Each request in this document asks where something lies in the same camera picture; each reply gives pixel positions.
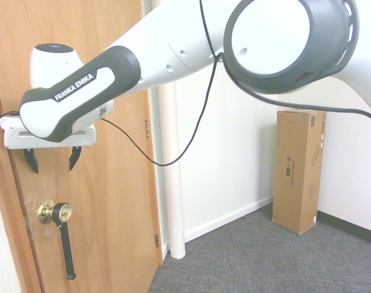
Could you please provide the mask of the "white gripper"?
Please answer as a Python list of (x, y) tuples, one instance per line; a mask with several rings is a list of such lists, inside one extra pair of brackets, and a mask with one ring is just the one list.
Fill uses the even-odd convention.
[(68, 169), (72, 171), (81, 155), (82, 147), (92, 146), (95, 143), (96, 129), (93, 125), (72, 134), (61, 142), (50, 142), (40, 139), (33, 136), (24, 127), (9, 127), (4, 131), (4, 146), (10, 150), (24, 149), (24, 158), (36, 174), (39, 173), (39, 169), (34, 149), (72, 147), (68, 161)]

